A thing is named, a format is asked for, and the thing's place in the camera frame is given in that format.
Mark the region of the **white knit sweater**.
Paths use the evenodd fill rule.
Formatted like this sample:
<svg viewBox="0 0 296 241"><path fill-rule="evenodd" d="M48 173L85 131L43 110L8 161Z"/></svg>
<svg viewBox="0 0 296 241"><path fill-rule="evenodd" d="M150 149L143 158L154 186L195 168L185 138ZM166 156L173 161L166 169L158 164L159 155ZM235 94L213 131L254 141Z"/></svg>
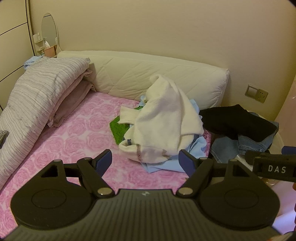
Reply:
<svg viewBox="0 0 296 241"><path fill-rule="evenodd" d="M153 75L144 107L121 107L119 124L131 127L119 149L127 158L141 163L161 163L187 148L203 123L196 109L177 84L163 75Z"/></svg>

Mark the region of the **blue denim jeans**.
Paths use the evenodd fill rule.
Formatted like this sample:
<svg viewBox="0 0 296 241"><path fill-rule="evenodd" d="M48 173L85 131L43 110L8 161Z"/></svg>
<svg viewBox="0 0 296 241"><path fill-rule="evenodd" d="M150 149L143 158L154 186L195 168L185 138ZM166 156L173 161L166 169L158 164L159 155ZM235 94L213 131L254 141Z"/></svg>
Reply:
<svg viewBox="0 0 296 241"><path fill-rule="evenodd" d="M275 126L275 131L261 142L256 142L246 136L238 136L236 140L226 136L219 137L211 145L210 154L218 163L228 163L230 159L234 159L237 155L244 155L247 151L266 152L271 147L279 129L278 122L269 122Z"/></svg>

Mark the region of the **pink floral bed blanket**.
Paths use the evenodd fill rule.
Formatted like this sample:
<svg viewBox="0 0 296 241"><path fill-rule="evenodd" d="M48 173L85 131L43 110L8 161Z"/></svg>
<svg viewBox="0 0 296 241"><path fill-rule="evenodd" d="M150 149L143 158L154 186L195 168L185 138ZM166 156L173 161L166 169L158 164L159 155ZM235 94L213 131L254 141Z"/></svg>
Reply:
<svg viewBox="0 0 296 241"><path fill-rule="evenodd" d="M11 198L30 178L55 159L75 163L84 157L95 158L110 149L112 165L103 175L114 190L172 189L176 191L188 178L185 173L160 170L148 173L138 163L121 156L109 124L121 106L136 108L138 101L89 92L58 128L46 129L31 152L1 190L1 237L17 226L10 209Z"/></svg>

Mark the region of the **green knit garment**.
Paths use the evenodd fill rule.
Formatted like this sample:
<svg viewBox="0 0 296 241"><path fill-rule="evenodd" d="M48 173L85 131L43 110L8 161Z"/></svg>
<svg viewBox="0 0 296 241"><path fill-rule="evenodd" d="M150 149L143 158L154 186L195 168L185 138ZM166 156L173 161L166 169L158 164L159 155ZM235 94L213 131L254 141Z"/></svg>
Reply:
<svg viewBox="0 0 296 241"><path fill-rule="evenodd" d="M135 119L142 108L142 106L138 106L131 109L122 106L120 108L119 116L109 123L110 130L117 145L125 139L125 133L132 125L134 125Z"/></svg>

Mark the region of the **black garment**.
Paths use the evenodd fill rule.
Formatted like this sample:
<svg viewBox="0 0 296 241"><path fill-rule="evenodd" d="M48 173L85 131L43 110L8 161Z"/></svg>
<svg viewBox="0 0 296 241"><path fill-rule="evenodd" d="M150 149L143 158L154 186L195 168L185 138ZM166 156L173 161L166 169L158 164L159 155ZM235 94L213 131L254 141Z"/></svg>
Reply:
<svg viewBox="0 0 296 241"><path fill-rule="evenodd" d="M243 136L261 142L277 130L275 124L251 114L239 104L204 109L200 115L206 130L233 140Z"/></svg>

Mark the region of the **mauve folded blanket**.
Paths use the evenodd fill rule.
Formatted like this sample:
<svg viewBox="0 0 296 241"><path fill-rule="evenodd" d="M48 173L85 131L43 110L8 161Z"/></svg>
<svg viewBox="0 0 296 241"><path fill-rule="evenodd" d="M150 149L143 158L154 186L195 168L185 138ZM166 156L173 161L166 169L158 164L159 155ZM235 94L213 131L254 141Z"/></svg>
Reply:
<svg viewBox="0 0 296 241"><path fill-rule="evenodd" d="M91 73L92 71L87 69L64 91L49 116L47 125L50 128L59 127L86 97L93 85L83 78L88 77Z"/></svg>

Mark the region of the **striped grey folded quilt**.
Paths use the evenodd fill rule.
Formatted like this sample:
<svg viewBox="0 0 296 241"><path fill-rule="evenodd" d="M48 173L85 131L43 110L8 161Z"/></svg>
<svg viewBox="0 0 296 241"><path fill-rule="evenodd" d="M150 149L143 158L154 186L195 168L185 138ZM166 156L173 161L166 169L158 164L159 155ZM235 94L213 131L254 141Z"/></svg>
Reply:
<svg viewBox="0 0 296 241"><path fill-rule="evenodd" d="M1 187L29 154L59 99L89 63L89 58L43 57L17 80L1 114L1 130L9 132L1 148Z"/></svg>

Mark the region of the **cream padded headboard cushion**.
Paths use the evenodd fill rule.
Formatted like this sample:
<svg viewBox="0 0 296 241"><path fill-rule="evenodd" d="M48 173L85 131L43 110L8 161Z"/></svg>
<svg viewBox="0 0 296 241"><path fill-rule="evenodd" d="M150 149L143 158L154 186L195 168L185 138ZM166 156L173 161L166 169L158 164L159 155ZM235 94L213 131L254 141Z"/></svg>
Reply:
<svg viewBox="0 0 296 241"><path fill-rule="evenodd" d="M89 58L92 74L86 79L95 90L111 96L140 100L160 74L173 80L200 109L219 106L230 73L228 69L149 54L118 51L61 51L58 58Z"/></svg>

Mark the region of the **pink tissue box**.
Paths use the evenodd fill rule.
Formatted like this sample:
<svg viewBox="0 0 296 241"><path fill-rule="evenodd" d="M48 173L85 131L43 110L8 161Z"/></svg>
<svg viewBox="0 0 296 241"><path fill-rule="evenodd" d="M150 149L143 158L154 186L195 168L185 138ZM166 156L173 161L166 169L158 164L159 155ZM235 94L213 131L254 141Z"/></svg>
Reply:
<svg viewBox="0 0 296 241"><path fill-rule="evenodd" d="M52 58L56 56L56 45L53 45L51 47L47 47L44 49L44 55L46 57Z"/></svg>

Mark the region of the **oval mirror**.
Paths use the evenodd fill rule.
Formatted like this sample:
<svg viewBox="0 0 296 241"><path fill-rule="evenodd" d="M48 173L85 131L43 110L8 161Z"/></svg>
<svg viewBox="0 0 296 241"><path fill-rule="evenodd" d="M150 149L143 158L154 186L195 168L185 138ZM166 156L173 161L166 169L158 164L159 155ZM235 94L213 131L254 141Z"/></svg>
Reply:
<svg viewBox="0 0 296 241"><path fill-rule="evenodd" d="M44 39L44 46L58 47L58 29L53 16L50 13L45 13L41 23L42 37Z"/></svg>

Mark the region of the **white wardrobe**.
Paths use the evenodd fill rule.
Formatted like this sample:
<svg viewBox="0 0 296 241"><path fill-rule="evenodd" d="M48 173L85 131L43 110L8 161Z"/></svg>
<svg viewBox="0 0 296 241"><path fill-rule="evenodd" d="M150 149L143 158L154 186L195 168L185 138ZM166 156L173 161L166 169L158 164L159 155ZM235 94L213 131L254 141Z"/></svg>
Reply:
<svg viewBox="0 0 296 241"><path fill-rule="evenodd" d="M29 35L26 1L1 1L1 111L8 103L23 64L34 55Z"/></svg>

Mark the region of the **wall power outlet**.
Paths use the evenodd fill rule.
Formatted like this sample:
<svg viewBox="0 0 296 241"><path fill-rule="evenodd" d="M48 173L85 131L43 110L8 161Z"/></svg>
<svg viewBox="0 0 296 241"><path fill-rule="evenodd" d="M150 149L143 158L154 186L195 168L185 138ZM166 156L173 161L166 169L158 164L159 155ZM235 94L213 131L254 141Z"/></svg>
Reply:
<svg viewBox="0 0 296 241"><path fill-rule="evenodd" d="M245 92L245 96L264 103L268 96L268 92L249 84Z"/></svg>

